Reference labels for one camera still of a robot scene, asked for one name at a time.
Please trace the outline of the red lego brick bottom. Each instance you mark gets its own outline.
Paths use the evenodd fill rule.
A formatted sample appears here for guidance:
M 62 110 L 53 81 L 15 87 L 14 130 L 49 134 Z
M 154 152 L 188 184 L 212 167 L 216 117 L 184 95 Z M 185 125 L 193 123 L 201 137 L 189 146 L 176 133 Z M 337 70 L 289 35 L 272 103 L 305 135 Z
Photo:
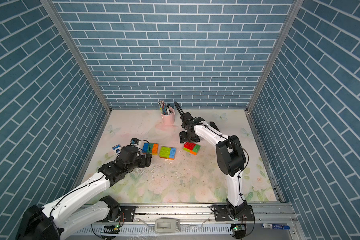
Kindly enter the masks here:
M 185 151 L 193 151 L 195 145 L 196 145 L 196 144 L 194 144 L 194 143 L 186 142 L 186 143 L 184 144 L 183 149 L 184 149 Z

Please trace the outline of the dark green lego brick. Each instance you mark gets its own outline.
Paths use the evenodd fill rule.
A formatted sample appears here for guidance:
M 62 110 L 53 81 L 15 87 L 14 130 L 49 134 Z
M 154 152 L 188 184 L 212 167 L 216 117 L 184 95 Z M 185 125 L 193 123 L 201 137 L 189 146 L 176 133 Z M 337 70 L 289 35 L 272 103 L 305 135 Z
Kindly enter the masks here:
M 149 147 L 148 147 L 148 153 L 149 153 L 149 154 L 152 154 L 153 147 L 154 147 L 154 143 L 150 143 L 150 144 L 149 144 Z

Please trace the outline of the red lego brick top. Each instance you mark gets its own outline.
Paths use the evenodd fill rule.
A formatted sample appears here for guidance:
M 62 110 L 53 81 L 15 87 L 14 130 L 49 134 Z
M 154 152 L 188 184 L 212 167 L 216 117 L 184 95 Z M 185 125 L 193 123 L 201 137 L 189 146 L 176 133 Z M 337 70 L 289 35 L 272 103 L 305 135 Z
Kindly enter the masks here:
M 186 148 L 190 151 L 192 151 L 193 147 L 195 146 L 196 144 L 195 143 L 187 143 L 187 146 Z

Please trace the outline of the blue lego brick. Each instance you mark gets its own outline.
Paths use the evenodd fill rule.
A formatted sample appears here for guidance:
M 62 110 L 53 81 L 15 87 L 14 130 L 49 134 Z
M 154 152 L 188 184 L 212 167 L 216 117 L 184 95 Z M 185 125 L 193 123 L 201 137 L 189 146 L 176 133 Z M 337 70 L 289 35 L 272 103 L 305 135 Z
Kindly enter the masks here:
M 149 144 L 149 143 L 144 143 L 142 149 L 143 149 L 143 152 L 144 152 L 145 154 L 149 153 L 149 151 L 150 151 L 150 144 Z
M 176 148 L 171 148 L 169 153 L 169 159 L 174 160 L 176 155 Z

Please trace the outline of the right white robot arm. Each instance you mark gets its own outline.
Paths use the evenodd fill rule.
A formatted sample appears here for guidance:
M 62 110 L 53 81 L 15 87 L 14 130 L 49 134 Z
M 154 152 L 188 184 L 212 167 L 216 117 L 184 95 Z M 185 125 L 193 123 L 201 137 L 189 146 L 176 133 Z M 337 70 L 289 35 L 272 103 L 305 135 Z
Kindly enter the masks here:
M 214 122 L 207 123 L 203 118 L 194 118 L 189 112 L 178 109 L 182 128 L 180 143 L 198 143 L 206 140 L 216 148 L 218 167 L 226 175 L 228 196 L 227 211 L 232 219 L 244 216 L 250 209 L 243 194 L 241 173 L 246 168 L 249 160 L 247 151 L 242 147 L 237 136 L 228 136 L 220 132 Z

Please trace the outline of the red lego brick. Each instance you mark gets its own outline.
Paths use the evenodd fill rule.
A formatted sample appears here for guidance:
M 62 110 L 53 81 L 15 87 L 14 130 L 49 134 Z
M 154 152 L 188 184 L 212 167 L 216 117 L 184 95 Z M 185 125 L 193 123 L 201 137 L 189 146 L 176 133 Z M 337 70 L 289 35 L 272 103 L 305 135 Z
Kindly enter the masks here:
M 194 144 L 194 143 L 186 142 L 186 143 L 184 144 L 183 149 L 184 149 L 185 151 L 193 151 L 195 145 L 196 145 L 196 144 Z
M 195 143 L 187 143 L 187 146 L 186 148 L 190 151 L 192 151 L 193 147 L 195 146 L 196 144 Z

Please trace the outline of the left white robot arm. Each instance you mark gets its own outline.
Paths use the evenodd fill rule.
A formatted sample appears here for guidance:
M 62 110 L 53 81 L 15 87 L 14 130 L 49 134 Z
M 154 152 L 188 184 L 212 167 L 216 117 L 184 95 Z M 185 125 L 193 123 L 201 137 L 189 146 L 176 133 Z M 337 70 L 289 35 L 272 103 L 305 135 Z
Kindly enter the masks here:
M 23 214 L 17 240 L 65 240 L 78 230 L 97 221 L 115 222 L 119 226 L 126 215 L 111 196 L 102 197 L 83 209 L 90 199 L 109 189 L 136 168 L 150 166 L 149 150 L 138 147 L 139 140 L 121 147 L 117 157 L 99 167 L 87 181 L 62 197 L 42 206 L 33 205 Z

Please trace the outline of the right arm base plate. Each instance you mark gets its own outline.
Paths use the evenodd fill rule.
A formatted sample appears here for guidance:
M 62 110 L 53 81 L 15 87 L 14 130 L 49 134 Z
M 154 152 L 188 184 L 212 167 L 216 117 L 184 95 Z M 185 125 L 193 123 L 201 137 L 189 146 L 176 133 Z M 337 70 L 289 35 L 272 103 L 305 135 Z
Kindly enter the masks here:
M 255 215 L 253 208 L 248 204 L 241 204 L 233 207 L 231 205 L 212 205 L 212 212 L 214 213 L 216 222 L 228 221 L 254 221 Z

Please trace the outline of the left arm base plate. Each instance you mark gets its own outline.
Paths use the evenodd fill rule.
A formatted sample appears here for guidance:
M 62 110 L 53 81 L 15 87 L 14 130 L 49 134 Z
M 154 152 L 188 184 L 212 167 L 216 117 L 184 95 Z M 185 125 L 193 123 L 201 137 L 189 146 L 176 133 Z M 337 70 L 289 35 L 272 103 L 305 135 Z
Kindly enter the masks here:
M 135 212 L 136 206 L 120 206 L 118 208 L 112 208 L 106 215 L 106 218 L 100 222 L 131 223 L 134 220 Z

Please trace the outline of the lime lego brick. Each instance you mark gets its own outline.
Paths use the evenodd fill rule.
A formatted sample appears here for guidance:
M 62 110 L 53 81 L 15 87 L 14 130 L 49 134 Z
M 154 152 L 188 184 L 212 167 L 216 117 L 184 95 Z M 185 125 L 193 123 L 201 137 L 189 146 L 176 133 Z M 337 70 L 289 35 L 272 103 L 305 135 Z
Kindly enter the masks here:
M 161 147 L 160 152 L 159 152 L 159 157 L 166 159 L 167 158 L 167 148 L 166 147 Z
M 166 147 L 167 148 L 167 159 L 169 158 L 169 153 L 170 153 L 170 149 L 169 147 Z

